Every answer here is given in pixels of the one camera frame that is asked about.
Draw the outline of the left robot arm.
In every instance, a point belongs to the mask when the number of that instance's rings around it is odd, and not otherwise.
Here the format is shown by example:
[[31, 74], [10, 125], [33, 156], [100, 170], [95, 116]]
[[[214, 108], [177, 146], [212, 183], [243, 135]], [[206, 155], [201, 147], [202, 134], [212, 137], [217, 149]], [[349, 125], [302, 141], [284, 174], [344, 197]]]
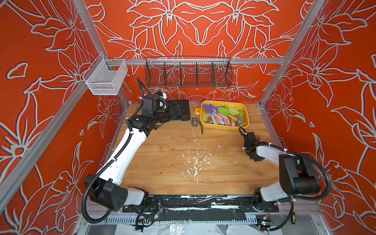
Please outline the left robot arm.
[[[180, 117], [185, 110], [184, 105], [177, 101], [166, 101], [161, 105], [160, 100], [144, 100], [134, 115], [125, 121], [127, 129], [119, 146], [95, 175], [89, 174], [85, 179], [86, 191], [82, 198], [81, 211], [87, 222], [100, 223], [111, 212], [119, 211], [123, 206], [133, 208], [146, 202], [145, 190], [121, 186], [125, 172], [151, 131]], [[107, 209], [105, 215], [100, 218], [91, 217], [87, 209], [88, 200], [104, 206]]]

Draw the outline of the purple shovel pink handle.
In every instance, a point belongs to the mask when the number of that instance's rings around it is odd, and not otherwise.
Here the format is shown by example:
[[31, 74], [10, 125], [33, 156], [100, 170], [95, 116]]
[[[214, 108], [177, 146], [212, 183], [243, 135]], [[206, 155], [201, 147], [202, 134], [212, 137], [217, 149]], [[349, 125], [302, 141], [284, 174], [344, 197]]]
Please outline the purple shovel pink handle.
[[203, 108], [204, 108], [206, 114], [209, 116], [209, 119], [212, 120], [213, 124], [219, 124], [219, 125], [221, 125], [221, 122], [219, 120], [217, 120], [216, 117], [213, 115], [214, 108], [211, 105], [204, 104]]

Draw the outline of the light green shovel wooden handle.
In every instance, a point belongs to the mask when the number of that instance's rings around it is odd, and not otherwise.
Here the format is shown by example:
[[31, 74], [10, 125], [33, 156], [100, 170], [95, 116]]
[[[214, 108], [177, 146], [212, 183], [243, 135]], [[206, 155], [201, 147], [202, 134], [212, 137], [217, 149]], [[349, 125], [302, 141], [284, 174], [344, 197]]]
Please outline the light green shovel wooden handle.
[[240, 113], [237, 109], [233, 107], [228, 108], [230, 115], [237, 117], [239, 120], [244, 121], [244, 118], [240, 116]]

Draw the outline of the green shovel yellow handle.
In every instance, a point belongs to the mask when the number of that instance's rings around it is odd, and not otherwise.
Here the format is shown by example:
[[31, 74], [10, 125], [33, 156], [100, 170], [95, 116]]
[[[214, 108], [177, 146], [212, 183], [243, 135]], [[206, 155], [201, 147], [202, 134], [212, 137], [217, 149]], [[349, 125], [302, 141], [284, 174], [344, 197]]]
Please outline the green shovel yellow handle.
[[237, 117], [230, 115], [229, 110], [226, 107], [218, 107], [218, 112], [224, 115], [225, 117], [228, 117], [229, 119], [237, 122], [239, 125], [243, 125], [244, 123], [243, 121], [239, 120]]

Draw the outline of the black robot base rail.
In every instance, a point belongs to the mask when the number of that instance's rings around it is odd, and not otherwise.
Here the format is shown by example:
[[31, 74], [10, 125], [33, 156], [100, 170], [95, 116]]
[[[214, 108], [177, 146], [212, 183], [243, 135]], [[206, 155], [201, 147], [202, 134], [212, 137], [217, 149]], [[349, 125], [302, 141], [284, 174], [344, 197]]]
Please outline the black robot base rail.
[[155, 194], [148, 196], [148, 203], [156, 202], [164, 209], [171, 210], [198, 210], [198, 209], [234, 209], [241, 212], [258, 213], [253, 208], [252, 195], [230, 194]]

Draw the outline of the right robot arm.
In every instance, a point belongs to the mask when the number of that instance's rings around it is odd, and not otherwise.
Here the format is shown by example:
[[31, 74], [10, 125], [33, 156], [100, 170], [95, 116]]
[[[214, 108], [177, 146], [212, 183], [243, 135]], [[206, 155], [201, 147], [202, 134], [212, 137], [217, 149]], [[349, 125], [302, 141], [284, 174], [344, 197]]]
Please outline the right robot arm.
[[253, 132], [239, 128], [243, 150], [255, 162], [269, 160], [279, 167], [279, 182], [254, 191], [252, 205], [263, 212], [270, 203], [295, 199], [319, 201], [330, 194], [332, 181], [324, 167], [311, 157], [267, 142], [259, 142]]

